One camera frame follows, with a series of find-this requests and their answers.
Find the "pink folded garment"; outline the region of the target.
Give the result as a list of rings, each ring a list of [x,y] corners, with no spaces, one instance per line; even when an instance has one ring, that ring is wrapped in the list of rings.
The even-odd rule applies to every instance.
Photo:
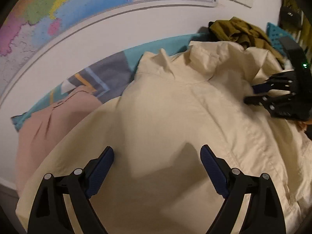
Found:
[[[28,179],[54,147],[102,103],[86,86],[74,89],[66,98],[32,113],[19,130],[15,184],[20,196]]]

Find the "colourful wall map poster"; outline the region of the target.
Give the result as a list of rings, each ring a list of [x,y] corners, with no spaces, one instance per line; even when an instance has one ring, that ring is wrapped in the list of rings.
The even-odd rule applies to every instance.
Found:
[[[1,26],[1,90],[39,48],[76,23],[145,0],[19,0]],[[214,5],[218,0],[207,1]]]

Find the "teal grey patterned bedsheet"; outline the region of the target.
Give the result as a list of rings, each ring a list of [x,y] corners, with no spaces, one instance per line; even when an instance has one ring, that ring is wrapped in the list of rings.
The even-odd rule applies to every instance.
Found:
[[[93,88],[93,95],[105,103],[118,97],[133,80],[137,66],[145,52],[157,53],[164,49],[173,56],[187,50],[190,41],[208,41],[207,33],[196,33],[157,40],[112,54],[80,70],[53,88],[27,112],[13,116],[11,122],[19,131],[32,113],[38,112],[54,103],[60,103],[78,86]]]

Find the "teal perforated plastic basket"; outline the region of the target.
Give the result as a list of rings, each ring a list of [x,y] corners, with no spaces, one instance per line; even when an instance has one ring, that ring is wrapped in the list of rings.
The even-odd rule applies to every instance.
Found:
[[[284,49],[279,41],[281,37],[288,36],[291,39],[293,39],[292,35],[282,28],[278,27],[277,25],[274,25],[270,22],[267,23],[266,26],[266,34],[268,38],[271,41],[272,46],[284,57],[286,56],[286,53],[284,52]]]

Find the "olive green garment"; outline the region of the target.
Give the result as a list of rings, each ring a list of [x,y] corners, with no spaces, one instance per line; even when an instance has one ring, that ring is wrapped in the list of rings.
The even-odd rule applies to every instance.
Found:
[[[247,23],[240,18],[232,17],[229,20],[209,22],[208,28],[219,41],[235,42],[245,49],[257,47],[269,50],[281,65],[284,64],[282,54],[272,46],[266,33],[255,25]]]

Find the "cream beige large shirt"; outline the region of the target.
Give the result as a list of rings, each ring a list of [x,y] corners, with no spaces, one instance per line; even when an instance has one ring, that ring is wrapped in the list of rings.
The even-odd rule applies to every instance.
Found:
[[[23,227],[45,174],[68,175],[110,146],[113,165],[91,199],[109,233],[205,233],[223,203],[199,158],[208,145],[244,174],[270,175],[294,233],[311,210],[311,140],[243,102],[280,71],[270,51],[234,42],[144,53],[122,95],[83,119],[28,180],[16,209]]]

